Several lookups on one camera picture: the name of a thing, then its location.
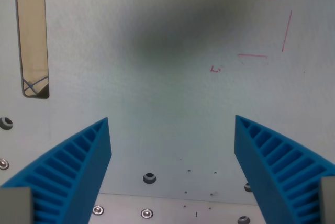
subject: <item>red marking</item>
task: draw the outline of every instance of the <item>red marking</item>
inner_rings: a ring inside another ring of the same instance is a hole
[[[288,32],[288,27],[289,27],[289,22],[291,21],[291,16],[292,16],[292,10],[289,14],[289,19],[288,19],[288,23],[287,23],[287,28],[286,28],[286,33],[285,33],[285,38],[284,38],[284,43],[283,43],[283,47],[282,47],[282,52],[284,51],[284,46],[285,46],[285,42],[286,42],[286,37],[287,37],[287,32]]]
[[[220,69],[220,68],[218,68],[218,70],[217,70],[217,71],[215,71],[215,70],[214,70],[214,65],[212,65],[212,66],[211,66],[211,69],[210,69],[210,71],[211,71],[211,72],[220,72],[220,71],[221,71],[221,69]]]
[[[258,58],[266,58],[266,55],[253,55],[253,54],[238,54],[239,57],[258,57]]]

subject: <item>screw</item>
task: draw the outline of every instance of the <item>screw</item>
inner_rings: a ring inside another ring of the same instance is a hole
[[[9,168],[9,163],[5,159],[0,159],[0,170],[6,170]]]
[[[150,219],[152,218],[153,216],[153,211],[151,209],[144,209],[142,210],[141,212],[141,216],[144,218],[144,219]]]
[[[94,215],[102,215],[104,213],[104,208],[102,206],[94,206],[92,213]]]

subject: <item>white panel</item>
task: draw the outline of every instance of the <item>white panel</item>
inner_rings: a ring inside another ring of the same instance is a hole
[[[236,114],[335,161],[333,0],[46,0],[48,100],[22,96],[14,0],[1,7],[0,114],[14,127],[0,131],[0,184],[106,116],[102,193],[255,204]]]
[[[96,205],[104,213],[92,215],[90,224],[236,224],[241,216],[248,216],[251,224],[265,224],[260,209],[251,205],[111,194],[99,194]],[[151,219],[140,215],[146,208],[153,211]]]

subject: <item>tan strip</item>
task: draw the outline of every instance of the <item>tan strip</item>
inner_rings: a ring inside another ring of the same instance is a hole
[[[48,76],[45,0],[17,0],[17,9],[23,78],[33,84]],[[34,85],[34,90],[39,92],[48,82]],[[31,89],[25,94],[34,95]]]

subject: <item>blue ribbed plastic part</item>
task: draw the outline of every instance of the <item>blue ribbed plastic part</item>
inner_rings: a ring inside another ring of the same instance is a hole
[[[240,116],[236,116],[235,155],[266,223],[321,223],[319,182],[335,175],[334,164]]]
[[[87,224],[111,158],[108,119],[33,161],[2,187],[30,187],[35,224]]]

